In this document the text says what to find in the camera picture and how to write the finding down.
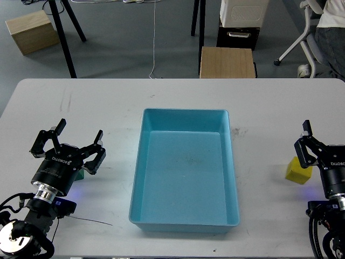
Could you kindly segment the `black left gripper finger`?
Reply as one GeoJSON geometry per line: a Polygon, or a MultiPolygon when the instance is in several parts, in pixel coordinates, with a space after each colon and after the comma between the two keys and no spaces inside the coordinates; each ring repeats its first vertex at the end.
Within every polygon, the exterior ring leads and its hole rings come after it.
{"type": "Polygon", "coordinates": [[[52,127],[48,131],[46,130],[39,131],[36,137],[36,140],[34,141],[33,146],[30,149],[30,153],[35,158],[44,157],[45,156],[44,146],[48,140],[52,140],[55,153],[60,154],[61,146],[58,141],[58,136],[60,136],[65,126],[66,126],[66,120],[62,118],[56,127],[52,127]]]}
{"type": "Polygon", "coordinates": [[[102,146],[101,138],[103,130],[99,130],[95,140],[92,144],[77,148],[70,154],[73,162],[77,162],[78,169],[86,170],[90,175],[95,175],[104,158],[106,157],[106,150],[102,146]]]}

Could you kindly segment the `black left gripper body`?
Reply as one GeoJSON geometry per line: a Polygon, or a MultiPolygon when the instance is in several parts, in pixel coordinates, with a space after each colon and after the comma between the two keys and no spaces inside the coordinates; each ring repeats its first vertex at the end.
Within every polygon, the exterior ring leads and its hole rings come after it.
{"type": "Polygon", "coordinates": [[[31,184],[46,184],[58,191],[57,196],[66,196],[82,167],[81,156],[73,156],[78,150],[68,144],[61,145],[59,154],[56,154],[54,148],[48,150],[31,184]]]}

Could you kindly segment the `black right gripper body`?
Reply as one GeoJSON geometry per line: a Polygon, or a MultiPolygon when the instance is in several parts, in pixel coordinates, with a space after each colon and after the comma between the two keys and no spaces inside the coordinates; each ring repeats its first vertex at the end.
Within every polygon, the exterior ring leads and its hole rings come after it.
{"type": "Polygon", "coordinates": [[[344,195],[344,145],[330,145],[318,155],[324,194],[327,199],[344,195]]]}

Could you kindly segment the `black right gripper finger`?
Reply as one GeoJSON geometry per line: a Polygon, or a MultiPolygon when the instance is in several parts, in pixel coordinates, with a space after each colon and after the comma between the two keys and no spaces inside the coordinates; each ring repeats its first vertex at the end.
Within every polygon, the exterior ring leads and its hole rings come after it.
{"type": "Polygon", "coordinates": [[[313,137],[309,120],[303,122],[302,128],[301,137],[294,144],[300,166],[303,169],[318,166],[321,163],[319,157],[323,152],[323,144],[313,137]]]}

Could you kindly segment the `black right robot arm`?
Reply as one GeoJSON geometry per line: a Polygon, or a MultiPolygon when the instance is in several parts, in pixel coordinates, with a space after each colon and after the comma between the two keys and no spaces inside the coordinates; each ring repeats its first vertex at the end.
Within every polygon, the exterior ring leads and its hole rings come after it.
{"type": "Polygon", "coordinates": [[[294,147],[300,166],[317,166],[326,201],[308,201],[309,240],[315,258],[344,258],[344,146],[313,137],[309,120],[294,147]]]}

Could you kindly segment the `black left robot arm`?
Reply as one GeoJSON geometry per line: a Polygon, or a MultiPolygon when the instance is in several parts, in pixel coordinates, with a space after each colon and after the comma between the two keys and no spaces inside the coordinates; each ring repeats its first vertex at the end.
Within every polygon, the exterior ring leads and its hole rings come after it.
{"type": "Polygon", "coordinates": [[[66,126],[61,119],[56,127],[41,130],[30,149],[35,158],[43,162],[31,180],[38,187],[35,193],[18,193],[19,207],[28,208],[24,220],[11,220],[17,213],[6,202],[1,203],[1,252],[14,258],[51,258],[54,245],[47,233],[54,219],[74,213],[76,203],[66,200],[78,173],[84,169],[96,174],[106,156],[102,145],[103,131],[99,131],[92,144],[78,148],[61,144],[58,136],[66,126]]]}

